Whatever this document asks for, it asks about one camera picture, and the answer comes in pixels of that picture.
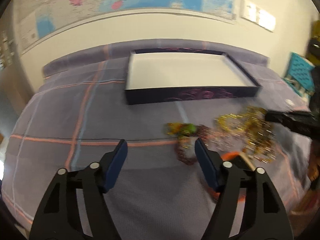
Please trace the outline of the orange smart watch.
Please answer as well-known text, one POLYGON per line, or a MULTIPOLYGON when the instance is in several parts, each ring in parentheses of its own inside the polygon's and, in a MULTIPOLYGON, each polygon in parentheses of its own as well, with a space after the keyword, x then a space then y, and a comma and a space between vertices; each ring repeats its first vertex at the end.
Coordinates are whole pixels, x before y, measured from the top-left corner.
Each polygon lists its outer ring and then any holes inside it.
MULTIPOLYGON (((237 152, 237 151, 228 152, 228 153, 221 154, 220 157, 222 158, 223 161, 229 161, 238 168, 242 168, 244 170, 250 170, 250 171, 254 171, 256 169, 254 164, 244 154, 244 152, 237 152)), ((204 186, 204 188, 206 189, 207 193, 210 195, 212 200, 214 202, 217 202, 220 194, 218 192, 215 192, 211 187, 209 187, 205 180, 202 181, 202 185, 204 186)))

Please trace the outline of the purple plaid bed sheet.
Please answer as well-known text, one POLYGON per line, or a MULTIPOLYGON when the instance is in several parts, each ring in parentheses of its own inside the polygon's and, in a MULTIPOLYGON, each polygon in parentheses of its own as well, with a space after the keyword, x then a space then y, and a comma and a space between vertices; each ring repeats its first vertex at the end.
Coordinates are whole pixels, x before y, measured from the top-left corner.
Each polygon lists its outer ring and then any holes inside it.
POLYGON ((215 205, 200 167, 177 159, 165 125, 212 126, 216 117, 247 106, 307 110, 274 71, 250 63, 244 67, 262 86, 256 98, 128 105, 126 62, 111 59, 52 75, 23 110, 7 147, 2 194, 25 229, 59 168, 80 170, 125 139, 127 159, 105 196, 121 238, 200 239, 215 205))

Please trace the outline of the colourful wall map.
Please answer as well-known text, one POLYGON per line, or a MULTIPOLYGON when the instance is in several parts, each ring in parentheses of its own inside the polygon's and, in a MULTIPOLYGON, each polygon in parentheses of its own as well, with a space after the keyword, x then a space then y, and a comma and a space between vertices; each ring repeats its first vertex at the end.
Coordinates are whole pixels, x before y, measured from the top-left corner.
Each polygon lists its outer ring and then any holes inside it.
POLYGON ((16 35, 26 51, 52 33, 80 21, 125 10, 166 9, 235 19, 235 0, 14 0, 16 35))

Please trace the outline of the teal patterned box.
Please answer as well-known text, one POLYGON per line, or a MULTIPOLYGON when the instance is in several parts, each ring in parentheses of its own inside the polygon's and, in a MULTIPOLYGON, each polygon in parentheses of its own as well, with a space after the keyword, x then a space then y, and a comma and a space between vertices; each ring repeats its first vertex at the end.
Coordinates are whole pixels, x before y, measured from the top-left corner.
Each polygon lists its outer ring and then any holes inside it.
POLYGON ((311 71, 313 64, 299 54, 291 53, 284 81, 302 98, 310 99, 315 92, 311 71))

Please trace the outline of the white wall socket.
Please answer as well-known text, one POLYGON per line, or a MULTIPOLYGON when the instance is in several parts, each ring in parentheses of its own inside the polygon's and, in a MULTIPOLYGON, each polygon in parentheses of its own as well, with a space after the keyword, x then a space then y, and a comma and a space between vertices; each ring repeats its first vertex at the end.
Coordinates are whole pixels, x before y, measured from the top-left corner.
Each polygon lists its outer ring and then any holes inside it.
POLYGON ((240 2, 240 17, 270 32, 274 32, 276 27, 276 18, 273 15, 248 0, 240 2))

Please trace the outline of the dark purple tray box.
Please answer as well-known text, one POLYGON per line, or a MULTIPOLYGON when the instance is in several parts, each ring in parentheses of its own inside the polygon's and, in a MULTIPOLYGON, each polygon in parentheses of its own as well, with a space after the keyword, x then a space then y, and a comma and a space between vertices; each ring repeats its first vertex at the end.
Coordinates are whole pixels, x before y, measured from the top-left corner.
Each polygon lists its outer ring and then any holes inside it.
POLYGON ((147 48, 131 52, 126 68, 129 105, 254 98, 261 85, 224 51, 147 48))

